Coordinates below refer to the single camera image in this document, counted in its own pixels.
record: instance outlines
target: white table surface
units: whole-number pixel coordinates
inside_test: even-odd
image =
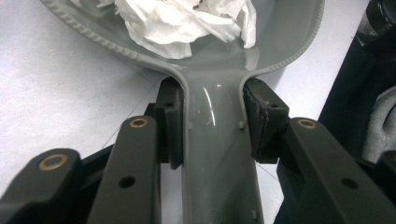
[[[318,35],[284,69],[261,77],[290,107],[317,119],[369,0],[327,0]],[[38,0],[0,0],[0,195],[34,156],[55,147],[85,158],[155,102],[165,75],[127,63],[80,36]],[[180,171],[163,165],[163,223],[182,223]],[[283,195],[274,165],[258,165],[272,223]]]

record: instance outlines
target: brass insert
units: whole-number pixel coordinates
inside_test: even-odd
[[[64,154],[50,155],[38,164],[38,168],[42,171],[51,171],[58,169],[67,162],[67,156]]]
[[[133,128],[143,128],[148,125],[149,121],[147,119],[139,118],[133,119],[130,123],[131,127]]]
[[[316,129],[317,128],[317,124],[312,122],[309,119],[299,119],[298,124],[300,124],[300,126],[306,128],[306,129]]]

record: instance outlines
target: gray plastic part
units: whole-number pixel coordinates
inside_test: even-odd
[[[191,44],[192,57],[162,58],[132,41],[114,7],[97,0],[41,0],[80,34],[114,53],[173,76],[183,88],[184,223],[263,223],[242,88],[250,77],[300,57],[318,31],[324,0],[253,0],[257,42],[251,49],[212,35]]]

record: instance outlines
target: glossy plastic surface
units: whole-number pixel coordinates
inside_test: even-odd
[[[167,60],[132,41],[114,7],[97,0],[41,0],[55,15],[97,44],[175,77],[185,94],[183,209],[185,223],[263,223],[242,87],[249,77],[286,66],[312,42],[324,0],[254,0],[257,43],[205,36],[192,57]]]

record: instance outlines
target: crumpled white tissue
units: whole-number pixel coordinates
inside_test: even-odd
[[[250,0],[99,0],[115,4],[132,40],[168,59],[191,56],[190,43],[212,34],[223,42],[241,36],[256,42],[256,10]]]

